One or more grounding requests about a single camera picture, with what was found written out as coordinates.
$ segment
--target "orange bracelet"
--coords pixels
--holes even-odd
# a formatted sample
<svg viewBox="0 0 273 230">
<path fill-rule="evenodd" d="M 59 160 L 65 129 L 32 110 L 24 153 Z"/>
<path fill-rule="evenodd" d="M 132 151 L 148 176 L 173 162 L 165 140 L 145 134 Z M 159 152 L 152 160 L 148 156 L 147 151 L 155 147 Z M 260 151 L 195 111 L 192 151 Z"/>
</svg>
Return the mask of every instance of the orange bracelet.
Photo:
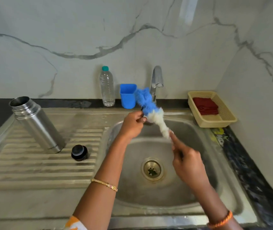
<svg viewBox="0 0 273 230">
<path fill-rule="evenodd" d="M 208 223 L 207 226 L 210 229 L 215 229 L 215 228 L 221 227 L 221 226 L 225 225 L 232 217 L 233 217 L 233 213 L 232 213 L 232 211 L 229 211 L 228 214 L 227 214 L 227 216 L 222 221 L 220 221 L 217 224 L 210 224 L 210 223 Z"/>
</svg>

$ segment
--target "black bottle cap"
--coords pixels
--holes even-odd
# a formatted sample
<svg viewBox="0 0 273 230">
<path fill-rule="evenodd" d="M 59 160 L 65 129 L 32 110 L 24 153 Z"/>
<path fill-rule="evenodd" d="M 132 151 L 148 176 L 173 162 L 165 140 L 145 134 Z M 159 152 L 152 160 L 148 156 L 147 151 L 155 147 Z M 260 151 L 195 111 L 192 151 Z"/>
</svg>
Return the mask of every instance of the black bottle cap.
<svg viewBox="0 0 273 230">
<path fill-rule="evenodd" d="M 87 147 L 77 144 L 72 148 L 72 158 L 76 161 L 83 161 L 89 157 Z"/>
</svg>

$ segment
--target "marble wall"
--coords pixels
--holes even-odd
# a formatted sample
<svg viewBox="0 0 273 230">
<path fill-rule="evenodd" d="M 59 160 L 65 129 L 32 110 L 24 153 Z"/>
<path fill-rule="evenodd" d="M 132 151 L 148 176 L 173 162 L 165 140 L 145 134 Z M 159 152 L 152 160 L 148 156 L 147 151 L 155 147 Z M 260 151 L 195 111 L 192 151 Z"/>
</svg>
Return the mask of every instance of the marble wall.
<svg viewBox="0 0 273 230">
<path fill-rule="evenodd" d="M 108 65 L 158 98 L 215 89 L 266 0 L 0 0 L 0 98 L 101 98 Z"/>
<path fill-rule="evenodd" d="M 273 188 L 273 0 L 239 44 L 217 92 L 238 117 L 232 130 Z"/>
</svg>

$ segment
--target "blue bristles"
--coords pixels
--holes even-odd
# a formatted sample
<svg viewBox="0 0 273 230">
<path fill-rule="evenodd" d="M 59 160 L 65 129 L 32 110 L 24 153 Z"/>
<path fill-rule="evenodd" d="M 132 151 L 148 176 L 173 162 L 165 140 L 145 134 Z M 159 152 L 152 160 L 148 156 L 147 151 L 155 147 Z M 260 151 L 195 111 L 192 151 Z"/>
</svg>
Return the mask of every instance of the blue bristles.
<svg viewBox="0 0 273 230">
<path fill-rule="evenodd" d="M 156 104 L 152 102 L 152 96 L 149 92 L 149 88 L 137 89 L 134 92 L 136 102 L 143 107 L 143 113 L 145 116 L 148 116 L 149 113 L 152 113 L 154 110 L 158 111 Z"/>
</svg>

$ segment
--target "folded maroon cloth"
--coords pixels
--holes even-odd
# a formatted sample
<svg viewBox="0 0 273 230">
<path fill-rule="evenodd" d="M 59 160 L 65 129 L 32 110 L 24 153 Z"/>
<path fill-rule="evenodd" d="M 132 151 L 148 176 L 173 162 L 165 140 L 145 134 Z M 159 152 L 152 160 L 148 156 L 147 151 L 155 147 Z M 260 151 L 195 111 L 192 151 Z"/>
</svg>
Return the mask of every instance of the folded maroon cloth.
<svg viewBox="0 0 273 230">
<path fill-rule="evenodd" d="M 194 97 L 193 101 L 201 115 L 217 115 L 218 105 L 210 98 Z"/>
</svg>

